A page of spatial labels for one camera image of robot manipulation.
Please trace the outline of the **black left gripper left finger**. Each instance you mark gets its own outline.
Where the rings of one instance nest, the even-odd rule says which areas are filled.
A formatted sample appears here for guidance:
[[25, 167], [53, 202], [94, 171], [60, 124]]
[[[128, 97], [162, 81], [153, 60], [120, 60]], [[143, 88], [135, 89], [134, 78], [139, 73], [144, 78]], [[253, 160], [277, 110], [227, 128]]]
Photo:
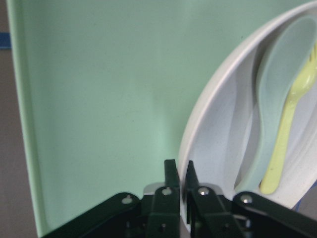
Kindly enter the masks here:
[[178, 238], [180, 234], [180, 182], [175, 160], [164, 161], [164, 177], [164, 185], [152, 199], [147, 238]]

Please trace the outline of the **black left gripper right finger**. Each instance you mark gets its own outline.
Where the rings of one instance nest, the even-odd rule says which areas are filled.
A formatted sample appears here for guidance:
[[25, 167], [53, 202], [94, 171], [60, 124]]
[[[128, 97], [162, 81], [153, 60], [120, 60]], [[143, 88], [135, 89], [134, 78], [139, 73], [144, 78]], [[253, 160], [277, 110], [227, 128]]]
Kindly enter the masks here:
[[201, 185], [193, 161], [185, 177], [186, 219], [192, 238], [243, 238], [244, 232], [219, 195]]

